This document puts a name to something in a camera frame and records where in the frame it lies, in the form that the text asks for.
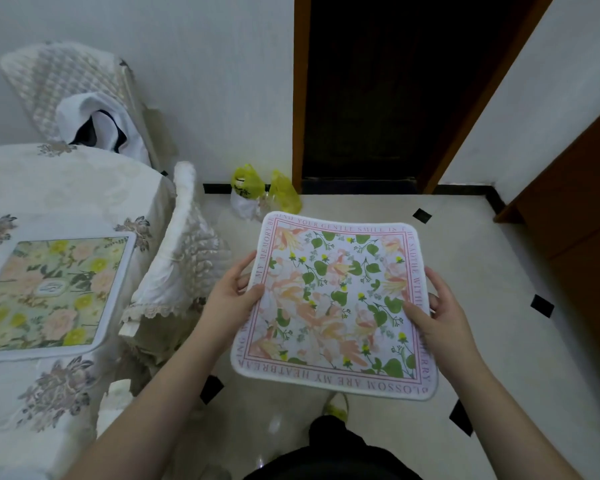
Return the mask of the person's right hand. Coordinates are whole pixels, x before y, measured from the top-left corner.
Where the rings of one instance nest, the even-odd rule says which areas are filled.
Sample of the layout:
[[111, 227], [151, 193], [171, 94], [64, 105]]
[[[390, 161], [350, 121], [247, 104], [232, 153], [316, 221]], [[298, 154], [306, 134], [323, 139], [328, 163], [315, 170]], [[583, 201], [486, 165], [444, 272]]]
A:
[[436, 293], [429, 294], [427, 312], [432, 317], [432, 331], [419, 332], [442, 375], [456, 384], [488, 373], [458, 300], [437, 272], [428, 266], [424, 269]]

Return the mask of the person's left hand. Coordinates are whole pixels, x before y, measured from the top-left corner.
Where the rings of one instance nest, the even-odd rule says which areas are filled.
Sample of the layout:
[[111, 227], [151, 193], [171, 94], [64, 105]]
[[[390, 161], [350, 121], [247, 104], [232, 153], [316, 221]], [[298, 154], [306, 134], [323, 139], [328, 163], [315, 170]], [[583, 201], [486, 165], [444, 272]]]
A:
[[231, 345], [237, 332], [247, 322], [249, 315], [242, 315], [238, 310], [238, 298], [254, 285], [250, 285], [248, 266], [256, 258], [256, 250], [236, 262], [218, 280], [203, 308], [203, 313], [195, 328], [204, 341], [220, 350]]

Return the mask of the white floral mat pink border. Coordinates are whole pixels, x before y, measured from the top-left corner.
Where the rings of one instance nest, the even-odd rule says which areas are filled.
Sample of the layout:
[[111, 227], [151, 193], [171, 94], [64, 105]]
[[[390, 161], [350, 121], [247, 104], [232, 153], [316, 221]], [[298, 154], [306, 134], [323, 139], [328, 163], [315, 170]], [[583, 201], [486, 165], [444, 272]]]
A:
[[438, 368], [403, 310], [430, 311], [411, 225], [270, 212], [249, 281], [259, 284], [230, 352], [236, 373], [400, 400], [436, 393]]

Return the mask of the person's right forearm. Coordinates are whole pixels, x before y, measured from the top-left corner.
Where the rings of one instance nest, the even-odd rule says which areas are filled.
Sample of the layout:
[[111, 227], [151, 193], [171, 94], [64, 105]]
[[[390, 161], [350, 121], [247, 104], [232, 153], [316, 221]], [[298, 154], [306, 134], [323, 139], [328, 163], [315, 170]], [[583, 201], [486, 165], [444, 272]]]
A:
[[533, 423], [480, 355], [445, 373], [498, 480], [583, 480]]

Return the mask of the person's left forearm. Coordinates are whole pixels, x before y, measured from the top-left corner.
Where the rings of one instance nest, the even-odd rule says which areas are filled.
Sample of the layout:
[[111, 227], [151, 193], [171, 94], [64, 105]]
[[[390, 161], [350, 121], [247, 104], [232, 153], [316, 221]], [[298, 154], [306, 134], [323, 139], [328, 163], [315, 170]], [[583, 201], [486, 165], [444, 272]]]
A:
[[63, 480], [159, 480], [207, 377], [240, 325], [203, 317]]

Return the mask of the chair with lace cream cover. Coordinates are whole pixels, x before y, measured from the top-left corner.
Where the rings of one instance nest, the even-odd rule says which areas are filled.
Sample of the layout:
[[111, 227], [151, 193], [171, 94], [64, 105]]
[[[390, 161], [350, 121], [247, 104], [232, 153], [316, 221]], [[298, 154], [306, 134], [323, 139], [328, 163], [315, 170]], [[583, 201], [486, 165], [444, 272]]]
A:
[[232, 265], [229, 245], [202, 214], [192, 163], [176, 164], [174, 184], [171, 220], [119, 331], [152, 374], [183, 345], [216, 282]]

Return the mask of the white plastic bag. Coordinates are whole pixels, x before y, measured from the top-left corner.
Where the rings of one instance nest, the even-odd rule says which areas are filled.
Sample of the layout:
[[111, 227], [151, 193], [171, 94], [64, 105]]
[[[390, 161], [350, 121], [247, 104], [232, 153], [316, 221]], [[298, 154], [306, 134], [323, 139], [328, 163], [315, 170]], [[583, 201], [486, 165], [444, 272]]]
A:
[[262, 222], [269, 212], [266, 197], [267, 195], [263, 194], [256, 199], [246, 198], [233, 189], [230, 195], [230, 203], [234, 213], [241, 219]]

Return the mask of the yellow plastic bag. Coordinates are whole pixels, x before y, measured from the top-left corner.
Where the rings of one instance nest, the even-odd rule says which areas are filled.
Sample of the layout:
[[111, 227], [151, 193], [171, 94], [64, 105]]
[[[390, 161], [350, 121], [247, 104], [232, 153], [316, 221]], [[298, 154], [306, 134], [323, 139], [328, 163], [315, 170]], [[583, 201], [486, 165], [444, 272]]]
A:
[[265, 192], [265, 183], [250, 164], [245, 164], [235, 170], [232, 177], [232, 189], [241, 198], [257, 200]]
[[298, 215], [302, 209], [301, 199], [291, 179], [277, 169], [272, 172], [268, 197], [272, 210]]

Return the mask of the person's yellow slipper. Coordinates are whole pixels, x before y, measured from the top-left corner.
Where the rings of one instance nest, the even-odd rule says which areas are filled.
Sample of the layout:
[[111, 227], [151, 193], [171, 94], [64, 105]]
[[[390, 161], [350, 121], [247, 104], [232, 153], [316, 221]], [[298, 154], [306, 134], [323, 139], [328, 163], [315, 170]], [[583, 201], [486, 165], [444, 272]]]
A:
[[341, 392], [330, 395], [322, 409], [322, 415], [335, 417], [346, 424], [349, 418], [349, 402], [347, 396]]

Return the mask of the person's black trousers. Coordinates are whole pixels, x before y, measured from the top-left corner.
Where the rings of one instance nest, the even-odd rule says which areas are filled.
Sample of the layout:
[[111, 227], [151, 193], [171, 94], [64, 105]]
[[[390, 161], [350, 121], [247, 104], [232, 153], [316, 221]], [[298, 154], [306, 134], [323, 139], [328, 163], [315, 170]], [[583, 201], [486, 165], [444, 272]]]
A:
[[307, 446], [291, 451], [243, 480], [422, 480], [390, 451], [367, 444], [335, 416], [312, 421]]

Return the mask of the brown wooden cabinet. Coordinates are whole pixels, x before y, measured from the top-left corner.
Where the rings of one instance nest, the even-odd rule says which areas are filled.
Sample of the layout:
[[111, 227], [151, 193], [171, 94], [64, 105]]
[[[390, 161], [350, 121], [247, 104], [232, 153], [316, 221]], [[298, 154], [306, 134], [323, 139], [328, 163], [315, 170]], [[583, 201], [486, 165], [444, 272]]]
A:
[[600, 115], [494, 222], [526, 225], [600, 350]]

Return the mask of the green floral mat white border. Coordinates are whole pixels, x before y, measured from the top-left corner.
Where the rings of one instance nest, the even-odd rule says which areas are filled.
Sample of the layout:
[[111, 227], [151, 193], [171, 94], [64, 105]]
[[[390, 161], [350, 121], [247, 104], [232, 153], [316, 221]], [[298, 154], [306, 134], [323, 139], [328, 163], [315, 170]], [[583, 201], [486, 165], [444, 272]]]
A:
[[136, 235], [72, 236], [0, 251], [0, 362], [80, 355], [105, 340]]

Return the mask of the cream floral tablecloth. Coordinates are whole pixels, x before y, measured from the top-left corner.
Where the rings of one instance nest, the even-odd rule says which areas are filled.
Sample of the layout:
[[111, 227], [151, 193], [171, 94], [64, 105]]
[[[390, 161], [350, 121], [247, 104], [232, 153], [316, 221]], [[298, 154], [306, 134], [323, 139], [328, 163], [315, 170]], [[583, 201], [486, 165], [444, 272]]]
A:
[[129, 157], [62, 144], [0, 146], [0, 251], [36, 237], [136, 235], [98, 348], [0, 362], [0, 480], [61, 478], [96, 438], [99, 406], [126, 358], [118, 336], [123, 311], [160, 247], [174, 205], [168, 177]]

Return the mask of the white garment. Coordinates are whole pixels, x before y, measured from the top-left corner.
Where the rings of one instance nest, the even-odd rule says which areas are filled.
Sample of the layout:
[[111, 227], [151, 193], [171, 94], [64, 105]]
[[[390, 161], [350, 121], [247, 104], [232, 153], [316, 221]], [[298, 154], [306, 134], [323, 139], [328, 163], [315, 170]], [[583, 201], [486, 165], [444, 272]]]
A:
[[56, 126], [67, 144], [97, 148], [152, 165], [135, 123], [112, 96], [92, 92], [62, 99], [56, 108]]

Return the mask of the chair with quilted beige cover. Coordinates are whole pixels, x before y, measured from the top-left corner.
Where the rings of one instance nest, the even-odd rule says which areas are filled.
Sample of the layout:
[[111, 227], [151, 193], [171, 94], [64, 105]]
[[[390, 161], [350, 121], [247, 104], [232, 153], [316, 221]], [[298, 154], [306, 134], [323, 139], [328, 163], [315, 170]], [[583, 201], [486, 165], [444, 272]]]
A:
[[29, 119], [48, 142], [65, 143], [56, 126], [56, 108], [62, 99], [92, 92], [116, 98], [140, 132], [151, 168], [163, 172], [144, 121], [147, 107], [136, 88], [133, 72], [119, 56], [77, 42], [55, 41], [2, 55], [0, 69]]

